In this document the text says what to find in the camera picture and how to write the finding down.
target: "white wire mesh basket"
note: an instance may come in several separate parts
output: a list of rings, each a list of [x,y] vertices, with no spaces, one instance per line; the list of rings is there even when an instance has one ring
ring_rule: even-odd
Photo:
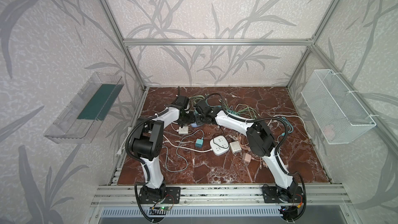
[[[331,69],[314,70],[301,92],[329,144],[347,144],[376,126]]]

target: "teal mat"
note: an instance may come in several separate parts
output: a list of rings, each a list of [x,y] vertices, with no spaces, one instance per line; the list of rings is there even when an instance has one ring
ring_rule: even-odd
[[[102,84],[77,119],[103,121],[122,90],[123,85]]]

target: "brown marble tabletop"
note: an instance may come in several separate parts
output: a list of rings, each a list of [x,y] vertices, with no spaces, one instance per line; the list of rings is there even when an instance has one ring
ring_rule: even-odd
[[[210,93],[221,93],[234,107],[238,104],[247,104],[256,109],[262,117],[274,116],[276,114],[297,115],[293,103],[285,87],[182,87],[181,94],[192,97]],[[165,104],[170,104],[176,97],[177,88],[154,87],[149,89],[147,99],[144,103],[142,116],[152,116],[161,112]],[[210,105],[218,105],[217,95],[209,98]],[[284,145],[281,147],[281,158],[290,172],[300,171],[306,183],[327,183],[329,182],[321,163],[316,156],[311,141],[308,139],[301,120],[296,117],[287,118],[294,127]],[[271,122],[271,131],[275,138],[284,132],[282,124]],[[210,149],[210,140],[215,133],[222,133],[217,125],[205,124],[201,127],[189,127],[189,133],[202,129],[205,133],[204,144],[201,149],[195,147],[197,138],[202,137],[202,132],[184,139],[182,146],[197,150]],[[228,142],[238,140],[238,133],[234,130],[224,129]],[[164,135],[175,145],[183,137],[178,135],[171,126],[164,129]],[[241,142],[247,144],[245,136],[240,135]],[[183,169],[185,161],[176,155],[176,148],[164,141],[168,147],[167,167],[170,170]],[[188,167],[182,172],[168,172],[164,167],[166,160],[166,148],[160,154],[160,168],[164,175],[166,184],[195,184],[195,183],[274,183],[274,178],[264,165],[260,166],[259,157],[248,152],[256,160],[249,164],[242,161],[245,151],[232,154],[229,150],[221,156],[216,156],[212,151],[206,153],[194,152],[186,149],[178,149],[178,153],[188,161]],[[144,181],[144,174],[139,162],[127,157],[118,184],[132,185],[136,181]]]

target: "robotic arm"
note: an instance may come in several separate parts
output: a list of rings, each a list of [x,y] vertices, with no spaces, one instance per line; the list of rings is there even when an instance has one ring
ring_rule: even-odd
[[[279,199],[288,202],[294,196],[298,184],[291,175],[286,173],[287,169],[281,158],[275,155],[275,138],[264,120],[249,123],[247,122],[249,119],[236,115],[234,115],[235,118],[232,118],[220,107],[210,107],[203,100],[194,106],[196,110],[194,115],[193,112],[186,112],[188,104],[187,97],[177,96],[172,104],[166,106],[167,112],[146,121],[132,134],[128,144],[129,151],[144,162],[141,164],[147,183],[141,190],[142,194],[146,194],[152,201],[163,199],[166,195],[164,177],[159,164],[163,129],[172,122],[177,122],[180,125],[196,122],[197,124],[217,124],[246,136],[251,151],[264,160],[274,176]]]

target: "wall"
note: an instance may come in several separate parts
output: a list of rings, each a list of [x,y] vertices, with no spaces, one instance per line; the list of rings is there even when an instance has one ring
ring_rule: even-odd
[[[97,0],[1,0],[0,223],[82,223],[141,95]],[[125,86],[91,144],[43,136],[94,71]]]
[[[398,0],[343,0],[316,43],[397,133]],[[314,69],[312,54],[290,93],[329,176],[343,183],[363,223],[396,223],[398,160],[374,130],[349,144],[329,145],[300,92]]]
[[[124,38],[233,39],[311,38],[331,2],[331,0],[107,1]],[[141,76],[148,85],[277,84],[283,86],[286,85],[286,77],[292,74],[302,50],[304,47],[285,46],[130,47]],[[250,56],[256,55],[256,60],[244,62],[250,60]],[[266,56],[276,56],[278,60],[271,61]],[[212,68],[206,69],[204,65],[209,64]],[[242,66],[236,76],[230,74]]]

